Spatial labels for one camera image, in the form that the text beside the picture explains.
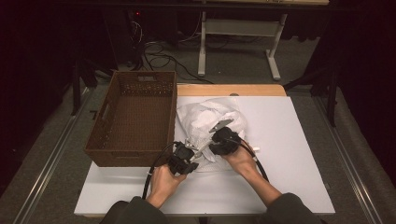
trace person's left hand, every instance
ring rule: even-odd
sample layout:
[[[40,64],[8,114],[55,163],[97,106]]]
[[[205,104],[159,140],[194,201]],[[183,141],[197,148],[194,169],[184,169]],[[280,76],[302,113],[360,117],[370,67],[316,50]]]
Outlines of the person's left hand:
[[[151,193],[146,201],[160,208],[186,177],[187,175],[174,176],[167,164],[155,168],[151,178]]]

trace metal rail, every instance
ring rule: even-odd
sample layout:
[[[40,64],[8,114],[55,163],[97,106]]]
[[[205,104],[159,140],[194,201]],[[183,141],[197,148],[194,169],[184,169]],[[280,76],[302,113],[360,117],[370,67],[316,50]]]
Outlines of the metal rail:
[[[355,191],[356,197],[361,204],[361,208],[364,214],[367,217],[367,220],[371,224],[382,224],[382,219],[379,216],[378,212],[375,209],[373,201],[370,197],[370,193],[366,186],[364,185],[361,177],[359,176],[358,171],[356,170],[355,166],[353,165],[352,160],[350,159],[349,155],[347,154],[347,149],[345,148],[343,142],[341,141],[340,135],[336,128],[334,128],[326,117],[326,108],[324,103],[321,101],[320,97],[313,97],[314,103],[317,106],[318,110],[320,111],[320,115],[322,116],[324,122],[326,123],[330,133],[332,134],[332,139],[336,144],[337,153],[343,162],[343,167],[346,171],[346,176],[349,179],[349,182]]]
[[[50,182],[50,178],[52,177],[53,172],[55,171],[59,160],[61,159],[64,153],[64,144],[67,141],[70,133],[72,132],[78,117],[84,108],[84,105],[87,104],[89,98],[93,93],[93,88],[88,89],[86,88],[82,93],[82,106],[77,112],[75,116],[72,116],[58,139],[54,149],[52,150],[51,154],[49,155],[49,159],[47,160],[44,168],[41,170],[41,173],[36,180],[32,190],[29,193],[29,196],[26,198],[20,212],[14,219],[14,224],[20,223],[29,223],[29,219],[32,216],[33,212],[35,211],[35,207],[37,206],[44,190],[46,189],[48,183]]]

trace white board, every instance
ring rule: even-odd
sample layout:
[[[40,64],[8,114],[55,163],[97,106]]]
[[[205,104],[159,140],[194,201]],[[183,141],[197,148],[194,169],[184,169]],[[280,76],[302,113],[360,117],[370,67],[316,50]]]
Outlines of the white board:
[[[177,106],[216,97],[177,97]],[[259,147],[257,157],[281,192],[298,195],[316,214],[334,208],[289,97],[236,96],[247,119],[247,140]],[[184,142],[178,120],[175,140]],[[94,162],[78,199],[75,214],[104,215],[117,201],[141,196],[149,168],[104,168]],[[266,210],[250,185],[234,171],[192,173],[161,210],[169,216],[249,215]]]

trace sleeve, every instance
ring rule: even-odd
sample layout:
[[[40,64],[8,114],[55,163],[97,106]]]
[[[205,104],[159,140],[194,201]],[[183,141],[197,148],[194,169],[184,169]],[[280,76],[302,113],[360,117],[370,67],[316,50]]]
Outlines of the sleeve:
[[[301,201],[292,193],[286,193],[271,203],[261,217],[261,224],[321,224]]]
[[[116,218],[115,224],[168,224],[168,219],[158,208],[141,199],[133,197],[125,204]]]

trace wicker basket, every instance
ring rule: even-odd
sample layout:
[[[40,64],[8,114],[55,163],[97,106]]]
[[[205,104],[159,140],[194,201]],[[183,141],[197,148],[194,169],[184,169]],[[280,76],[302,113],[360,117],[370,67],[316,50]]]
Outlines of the wicker basket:
[[[98,166],[150,166],[174,141],[175,72],[115,72],[85,152]],[[166,162],[172,148],[158,164]]]

